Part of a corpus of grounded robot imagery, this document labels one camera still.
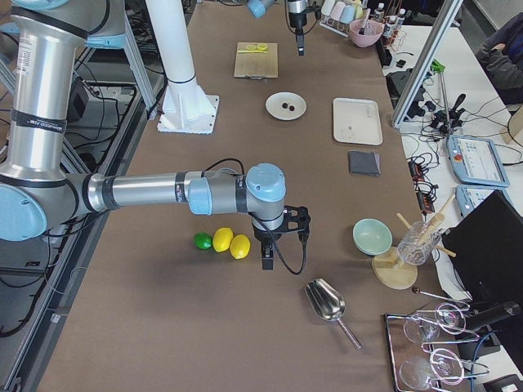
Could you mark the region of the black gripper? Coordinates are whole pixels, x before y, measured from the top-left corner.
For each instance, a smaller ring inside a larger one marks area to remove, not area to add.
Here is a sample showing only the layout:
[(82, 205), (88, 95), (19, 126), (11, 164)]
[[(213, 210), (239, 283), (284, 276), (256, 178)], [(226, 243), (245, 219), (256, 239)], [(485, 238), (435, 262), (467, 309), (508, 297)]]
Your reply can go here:
[(272, 243), (283, 234), (296, 233), (302, 243), (308, 242), (311, 217), (307, 207), (284, 205), (282, 214), (276, 220), (263, 220), (253, 212), (249, 215), (252, 218), (254, 236), (261, 243), (263, 270), (274, 269), (275, 249)]

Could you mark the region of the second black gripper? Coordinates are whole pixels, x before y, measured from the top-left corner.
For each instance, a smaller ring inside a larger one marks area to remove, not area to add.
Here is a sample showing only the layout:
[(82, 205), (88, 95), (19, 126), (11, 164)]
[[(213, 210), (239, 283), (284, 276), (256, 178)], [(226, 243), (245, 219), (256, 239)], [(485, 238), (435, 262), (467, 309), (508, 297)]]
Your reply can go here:
[(296, 34), (296, 43), (297, 43), (297, 52), (299, 56), (305, 55), (305, 38), (304, 35), (308, 34), (315, 26), (316, 22), (320, 19), (320, 12), (317, 11), (314, 13), (315, 22), (309, 28), (305, 29), (307, 24), (308, 12), (302, 13), (288, 13), (288, 29), (291, 33)]

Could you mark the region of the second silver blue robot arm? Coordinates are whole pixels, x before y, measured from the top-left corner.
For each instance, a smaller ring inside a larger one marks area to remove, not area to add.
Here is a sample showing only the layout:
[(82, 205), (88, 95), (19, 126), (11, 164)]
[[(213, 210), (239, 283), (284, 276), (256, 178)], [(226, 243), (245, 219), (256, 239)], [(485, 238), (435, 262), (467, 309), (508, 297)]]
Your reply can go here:
[(285, 21), (288, 30), (298, 36), (307, 34), (306, 29), (309, 15), (315, 20), (321, 18), (321, 6), (316, 1), (294, 0), (294, 1), (272, 1), (272, 0), (247, 0), (246, 7), (255, 18), (263, 17), (275, 4), (284, 7)]

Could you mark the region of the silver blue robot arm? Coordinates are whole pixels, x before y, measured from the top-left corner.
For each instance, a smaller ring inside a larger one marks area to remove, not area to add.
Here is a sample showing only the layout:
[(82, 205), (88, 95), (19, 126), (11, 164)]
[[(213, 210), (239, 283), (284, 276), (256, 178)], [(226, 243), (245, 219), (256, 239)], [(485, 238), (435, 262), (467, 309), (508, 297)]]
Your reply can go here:
[(264, 269), (281, 257), (278, 239), (309, 237), (305, 207), (285, 204), (285, 177), (270, 163), (247, 171), (184, 171), (148, 176), (67, 174), (60, 157), (75, 53), (118, 47), (121, 1), (15, 1), (20, 29), (7, 158), (1, 165), (1, 237), (25, 241), (77, 216), (126, 206), (185, 203), (194, 214), (243, 213), (261, 243)]

